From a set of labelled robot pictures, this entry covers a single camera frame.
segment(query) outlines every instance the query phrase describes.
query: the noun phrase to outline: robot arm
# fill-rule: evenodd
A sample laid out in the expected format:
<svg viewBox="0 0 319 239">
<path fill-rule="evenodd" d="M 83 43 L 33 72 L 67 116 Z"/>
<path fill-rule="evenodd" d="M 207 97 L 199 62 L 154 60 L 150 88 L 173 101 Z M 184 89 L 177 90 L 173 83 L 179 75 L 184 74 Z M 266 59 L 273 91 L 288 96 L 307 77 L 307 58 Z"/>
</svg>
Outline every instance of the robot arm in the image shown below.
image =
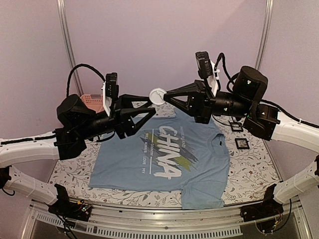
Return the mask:
<svg viewBox="0 0 319 239">
<path fill-rule="evenodd" d="M 276 104 L 272 103 L 274 106 L 271 106 L 270 102 L 262 100 L 268 79 L 259 71 L 243 66 L 238 74 L 229 77 L 228 92 L 222 92 L 220 87 L 216 89 L 217 84 L 208 83 L 208 77 L 217 81 L 218 59 L 214 65 L 207 52 L 197 52 L 196 60 L 198 74 L 203 80 L 195 80 L 192 84 L 168 91 L 163 95 L 161 104 L 168 102 L 176 106 L 198 123 L 208 123 L 211 115 L 232 116 L 238 120 L 244 118 L 243 127 L 258 138 L 284 141 L 319 153 L 319 126 L 313 127 L 311 123 L 291 119 L 274 107 Z M 187 100 L 177 99 L 179 96 L 186 96 Z M 282 203 L 317 185 L 319 156 L 294 177 L 268 187 L 263 202 L 243 207 L 241 215 L 245 221 L 250 221 L 282 213 Z"/>
<path fill-rule="evenodd" d="M 57 215 L 88 221 L 90 206 L 69 200 L 66 189 L 58 184 L 50 185 L 32 178 L 13 164 L 43 159 L 70 159 L 86 149 L 85 140 L 99 135 L 116 133 L 119 138 L 134 135 L 155 113 L 148 97 L 122 95 L 118 97 L 117 74 L 107 74 L 103 85 L 105 111 L 96 113 L 88 109 L 77 95 L 70 95 L 57 108 L 57 116 L 63 124 L 53 132 L 18 139 L 0 139 L 0 188 L 14 190 L 27 197 L 44 202 L 49 212 Z M 133 107 L 133 102 L 144 101 L 144 105 Z M 133 118 L 146 115 L 138 122 Z"/>
</svg>

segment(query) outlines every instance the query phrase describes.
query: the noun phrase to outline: t-shirt sleeve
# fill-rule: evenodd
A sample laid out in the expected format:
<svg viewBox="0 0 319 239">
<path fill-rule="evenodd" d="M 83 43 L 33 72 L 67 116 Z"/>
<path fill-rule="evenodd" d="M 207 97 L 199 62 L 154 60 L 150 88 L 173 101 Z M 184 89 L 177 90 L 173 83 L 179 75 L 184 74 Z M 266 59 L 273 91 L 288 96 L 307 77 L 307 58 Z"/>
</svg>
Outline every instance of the t-shirt sleeve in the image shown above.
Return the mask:
<svg viewBox="0 0 319 239">
<path fill-rule="evenodd" d="M 226 183 L 216 181 L 193 182 L 182 189 L 181 204 L 183 209 L 222 208 L 220 199 Z"/>
</svg>

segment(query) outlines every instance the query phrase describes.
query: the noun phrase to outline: black cable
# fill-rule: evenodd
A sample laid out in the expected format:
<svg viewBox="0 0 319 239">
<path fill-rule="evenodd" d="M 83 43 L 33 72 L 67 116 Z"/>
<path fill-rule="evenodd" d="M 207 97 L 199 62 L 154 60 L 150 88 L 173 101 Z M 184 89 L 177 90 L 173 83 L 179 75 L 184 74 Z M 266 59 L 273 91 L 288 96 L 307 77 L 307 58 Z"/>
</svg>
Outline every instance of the black cable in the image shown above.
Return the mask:
<svg viewBox="0 0 319 239">
<path fill-rule="evenodd" d="M 70 91 L 70 83 L 71 83 L 71 77 L 72 77 L 72 74 L 73 72 L 80 68 L 80 67 L 86 67 L 86 68 L 89 68 L 90 70 L 94 71 L 101 79 L 102 81 L 105 81 L 105 78 L 104 76 L 97 70 L 95 69 L 93 66 L 90 66 L 88 64 L 79 64 L 79 65 L 76 65 L 75 67 L 73 67 L 73 69 L 70 71 L 70 74 L 69 74 L 69 77 L 68 77 L 68 82 L 67 82 L 67 86 L 66 86 L 66 97 L 69 96 L 69 91 Z"/>
<path fill-rule="evenodd" d="M 14 195 L 15 195 L 15 190 L 13 190 L 13 193 L 12 194 L 10 194 L 10 193 L 8 193 L 6 190 L 4 190 L 3 188 L 2 188 L 2 191 L 5 193 L 5 194 L 7 194 L 8 196 L 11 196 L 11 197 L 13 197 Z"/>
<path fill-rule="evenodd" d="M 229 124 L 226 124 L 226 123 L 223 123 L 223 122 L 217 120 L 214 115 L 212 115 L 212 116 L 213 116 L 214 120 L 216 120 L 216 121 L 219 122 L 220 124 L 225 125 L 225 126 L 228 126 L 228 127 L 231 127 Z"/>
<path fill-rule="evenodd" d="M 21 143 L 21 142 L 28 142 L 28 141 L 35 141 L 35 140 L 43 140 L 43 139 L 50 139 L 56 137 L 55 134 L 49 135 L 49 136 L 43 136 L 43 137 L 35 137 L 35 138 L 21 138 L 21 139 L 13 139 L 1 142 L 0 145 L 6 145 L 11 143 Z"/>
<path fill-rule="evenodd" d="M 217 91 L 220 91 L 220 90 L 221 90 L 220 82 L 219 82 L 219 80 L 216 80 L 216 81 L 217 81 L 217 85 L 218 85 L 218 89 L 217 89 Z"/>
<path fill-rule="evenodd" d="M 77 239 L 76 235 L 74 234 L 74 232 L 71 230 L 70 226 L 69 226 L 69 222 L 68 220 L 66 220 L 65 218 L 61 218 L 59 215 L 55 214 L 63 223 L 63 227 L 64 227 L 64 232 L 67 235 L 68 238 L 73 239 L 72 237 L 70 237 L 68 235 L 68 233 L 70 232 L 72 234 L 72 236 L 74 237 L 74 239 Z"/>
<path fill-rule="evenodd" d="M 289 199 L 289 201 L 290 201 L 290 209 L 289 209 L 288 217 L 287 217 L 285 223 L 284 223 L 280 228 L 275 229 L 274 232 L 277 232 L 277 231 L 279 231 L 280 229 L 282 229 L 282 228 L 287 224 L 287 222 L 288 222 L 288 220 L 289 220 L 289 218 L 290 218 L 290 214 L 291 214 L 291 210 L 292 210 L 292 207 L 293 207 L 293 203 L 291 202 L 291 199 Z"/>
<path fill-rule="evenodd" d="M 298 121 L 298 122 L 300 122 L 300 123 L 304 123 L 304 124 L 309 125 L 309 126 L 314 127 L 314 128 L 319 128 L 319 125 L 317 125 L 317 124 L 310 123 L 310 122 L 304 121 L 304 120 L 300 120 L 299 118 L 294 117 L 292 114 L 288 113 L 284 108 L 282 108 L 280 105 L 278 105 L 278 104 L 276 104 L 276 103 L 274 103 L 274 102 L 271 102 L 271 101 L 268 101 L 268 100 L 261 100 L 261 102 L 265 102 L 265 103 L 267 103 L 267 104 L 270 104 L 270 105 L 272 105 L 272 106 L 277 107 L 277 108 L 280 109 L 285 115 L 287 115 L 289 118 L 292 118 L 292 119 L 295 120 L 295 121 Z"/>
<path fill-rule="evenodd" d="M 227 71 L 227 69 L 226 69 L 226 59 L 225 59 L 225 55 L 224 55 L 223 52 L 221 52 L 221 53 L 218 55 L 218 57 L 217 57 L 217 60 L 216 60 L 216 63 L 215 63 L 215 67 L 214 67 L 214 71 L 217 70 L 218 63 L 219 63 L 219 61 L 220 61 L 221 59 L 222 59 L 222 63 L 223 63 L 224 72 L 225 72 L 225 74 L 226 74 L 228 80 L 230 80 L 231 78 L 230 78 L 230 75 L 228 74 L 228 71 Z"/>
<path fill-rule="evenodd" d="M 227 88 L 227 90 L 228 90 L 230 93 L 233 93 L 233 94 L 234 94 L 234 92 L 230 89 L 229 85 L 230 85 L 230 84 L 233 84 L 233 85 L 235 84 L 234 81 L 237 79 L 238 74 L 239 74 L 239 73 L 233 75 L 233 76 L 230 78 L 230 80 L 228 80 L 228 82 L 227 82 L 227 87 L 226 87 L 226 88 Z"/>
<path fill-rule="evenodd" d="M 98 137 L 98 140 L 96 141 L 97 143 L 101 143 L 107 140 L 110 140 L 111 138 L 113 138 L 115 135 L 115 131 L 113 132 L 113 134 L 110 137 L 104 138 L 104 139 L 99 139 L 100 137 Z"/>
<path fill-rule="evenodd" d="M 34 140 L 51 139 L 51 138 L 55 138 L 55 137 L 56 137 L 56 134 L 53 134 L 53 135 L 49 135 L 49 136 L 35 137 Z"/>
</svg>

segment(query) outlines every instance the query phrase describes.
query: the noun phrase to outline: wire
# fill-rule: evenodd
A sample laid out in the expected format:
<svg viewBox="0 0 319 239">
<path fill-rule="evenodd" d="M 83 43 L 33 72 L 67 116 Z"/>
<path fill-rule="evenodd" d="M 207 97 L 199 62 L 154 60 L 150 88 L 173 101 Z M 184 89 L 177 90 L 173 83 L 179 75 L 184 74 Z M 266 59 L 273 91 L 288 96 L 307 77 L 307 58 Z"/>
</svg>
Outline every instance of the wire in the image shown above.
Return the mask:
<svg viewBox="0 0 319 239">
<path fill-rule="evenodd" d="M 100 137 L 98 136 L 98 140 L 96 141 L 97 143 L 101 143 L 107 140 L 110 140 L 111 138 L 113 138 L 115 135 L 115 131 L 113 132 L 113 134 L 110 137 L 104 138 L 104 139 L 100 139 Z"/>
<path fill-rule="evenodd" d="M 70 222 L 69 222 L 65 217 L 64 217 L 64 218 L 61 218 L 57 213 L 56 213 L 55 215 L 62 221 L 65 235 L 66 235 L 68 238 L 70 238 L 70 239 L 73 239 L 73 238 L 74 238 L 74 239 L 77 239 L 76 235 L 74 234 L 74 232 L 73 232 L 73 231 L 71 230 L 71 228 L 70 228 Z"/>
<path fill-rule="evenodd" d="M 230 75 L 228 74 L 228 71 L 226 69 L 226 59 L 225 59 L 225 54 L 223 52 L 221 52 L 218 57 L 217 57 L 217 60 L 216 60 L 216 64 L 215 64 L 215 67 L 214 67 L 214 71 L 217 70 L 217 66 L 218 66 L 218 63 L 219 61 L 222 59 L 222 63 L 223 63 L 223 70 L 228 78 L 228 80 L 230 80 Z"/>
<path fill-rule="evenodd" d="M 36 141 L 36 140 L 44 140 L 44 139 L 51 139 L 56 137 L 56 134 L 49 135 L 49 136 L 43 136 L 43 137 L 35 137 L 35 138 L 21 138 L 21 139 L 13 139 L 1 142 L 0 145 L 6 145 L 11 143 L 21 143 L 21 142 L 27 142 L 27 141 Z"/>
<path fill-rule="evenodd" d="M 3 188 L 2 188 L 2 191 L 5 193 L 5 194 L 7 194 L 8 196 L 11 196 L 11 197 L 13 197 L 14 195 L 15 195 L 15 190 L 13 190 L 13 193 L 12 194 L 10 194 L 10 193 L 8 193 L 6 190 L 4 190 Z"/>
<path fill-rule="evenodd" d="M 226 123 L 223 123 L 223 122 L 217 120 L 214 115 L 212 115 L 212 116 L 213 116 L 214 120 L 216 120 L 216 121 L 219 122 L 220 124 L 225 125 L 225 126 L 228 126 L 228 127 L 231 127 L 229 124 L 226 124 Z"/>
<path fill-rule="evenodd" d="M 69 74 L 69 77 L 68 77 L 68 82 L 67 82 L 67 86 L 66 86 L 66 97 L 69 96 L 70 83 L 71 83 L 72 74 L 73 74 L 73 72 L 74 72 L 76 69 L 78 69 L 78 68 L 80 68 L 80 67 L 89 68 L 90 70 L 94 71 L 94 72 L 102 79 L 103 82 L 105 81 L 104 76 L 103 76 L 97 69 L 95 69 L 93 66 L 90 66 L 90 65 L 88 65 L 88 64 L 79 64 L 79 65 L 76 65 L 76 66 L 73 67 L 73 69 L 70 71 L 70 74 Z"/>
<path fill-rule="evenodd" d="M 271 231 L 270 228 L 268 228 L 268 229 L 265 230 L 265 232 L 268 231 L 269 233 L 264 233 L 264 232 L 262 232 L 262 231 L 257 227 L 257 223 L 255 223 L 255 226 L 256 226 L 256 228 L 258 229 L 258 231 L 261 232 L 261 233 L 264 234 L 264 235 L 268 235 L 268 234 L 272 234 L 272 233 L 274 233 L 274 232 L 277 232 L 277 231 L 281 230 L 281 229 L 287 224 L 287 222 L 288 222 L 288 220 L 289 220 L 289 218 L 290 218 L 290 215 L 291 215 L 291 211 L 292 211 L 292 201 L 291 201 L 291 199 L 289 199 L 289 201 L 290 201 L 290 208 L 289 208 L 288 217 L 287 217 L 285 223 L 284 223 L 280 228 L 277 229 L 277 225 L 278 225 L 277 222 L 279 222 L 279 220 L 283 217 L 283 215 L 279 212 L 279 218 L 278 218 L 278 220 L 276 220 L 276 224 L 273 226 L 274 229 L 273 229 L 272 231 Z"/>
<path fill-rule="evenodd" d="M 78 202 L 78 204 L 79 204 L 79 203 L 81 203 L 81 205 L 79 206 L 79 208 L 78 208 L 77 210 L 75 210 L 75 212 L 79 211 L 80 209 L 82 209 L 82 208 L 85 206 L 83 199 L 80 200 L 80 201 Z"/>
<path fill-rule="evenodd" d="M 278 109 L 280 109 L 285 115 L 287 115 L 289 118 L 292 118 L 293 120 L 295 121 L 298 121 L 300 123 L 303 123 L 303 124 L 306 124 L 306 125 L 309 125 L 311 127 L 314 127 L 314 128 L 319 128 L 319 125 L 317 124 L 314 124 L 314 123 L 310 123 L 308 121 L 304 121 L 304 120 L 300 120 L 299 118 L 293 116 L 292 114 L 288 113 L 284 108 L 282 108 L 280 105 L 274 103 L 274 102 L 271 102 L 271 101 L 268 101 L 268 100 L 261 100 L 262 102 L 265 102 L 267 104 L 270 104 L 272 106 L 275 106 L 277 107 Z"/>
<path fill-rule="evenodd" d="M 218 85 L 218 89 L 217 89 L 217 91 L 220 91 L 220 90 L 221 90 L 220 82 L 219 82 L 219 80 L 216 80 L 216 81 L 217 81 L 217 85 Z"/>
<path fill-rule="evenodd" d="M 289 199 L 289 201 L 290 201 L 290 208 L 289 208 L 289 214 L 288 214 L 288 217 L 287 217 L 287 219 L 286 219 L 285 223 L 284 223 L 284 224 L 283 224 L 280 228 L 278 228 L 278 229 L 274 230 L 274 232 L 277 232 L 277 231 L 279 231 L 280 229 L 282 229 L 282 228 L 283 228 L 283 227 L 287 224 L 287 222 L 288 222 L 288 220 L 289 220 L 289 218 L 290 218 L 291 210 L 292 210 L 292 207 L 293 207 L 293 203 L 292 203 L 291 199 Z"/>
<path fill-rule="evenodd" d="M 230 85 L 230 83 L 233 84 L 233 85 L 235 84 L 234 81 L 237 79 L 238 74 L 239 74 L 239 73 L 236 73 L 235 75 L 233 75 L 232 78 L 230 78 L 230 80 L 228 80 L 228 82 L 227 82 L 226 88 L 227 88 L 227 90 L 228 90 L 230 93 L 233 93 L 233 94 L 234 94 L 234 92 L 230 89 L 229 85 Z"/>
</svg>

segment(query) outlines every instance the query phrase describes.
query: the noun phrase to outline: floral tablecloth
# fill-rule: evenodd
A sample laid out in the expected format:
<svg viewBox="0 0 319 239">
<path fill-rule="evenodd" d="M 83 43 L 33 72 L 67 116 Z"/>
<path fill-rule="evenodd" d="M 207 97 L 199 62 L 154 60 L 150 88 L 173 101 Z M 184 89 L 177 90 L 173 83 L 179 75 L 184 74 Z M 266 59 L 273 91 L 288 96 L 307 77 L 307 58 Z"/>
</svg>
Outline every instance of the floral tablecloth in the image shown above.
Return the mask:
<svg viewBox="0 0 319 239">
<path fill-rule="evenodd" d="M 155 117 L 173 117 L 174 109 L 165 104 L 155 106 Z M 230 117 L 216 117 L 228 124 Z M 265 145 L 248 133 L 232 132 L 231 128 L 216 124 L 225 134 L 226 145 L 230 153 L 230 169 L 227 187 L 222 199 L 225 205 L 261 200 L 266 188 L 278 182 L 279 178 L 268 155 Z M 250 149 L 238 150 L 235 138 L 246 138 Z M 58 161 L 49 180 L 50 184 L 63 185 L 72 198 L 86 199 L 92 202 L 104 202 L 131 206 L 181 207 L 181 192 L 134 192 L 103 188 L 89 188 L 90 175 L 99 152 L 100 143 L 87 141 L 87 149 L 74 159 Z"/>
</svg>

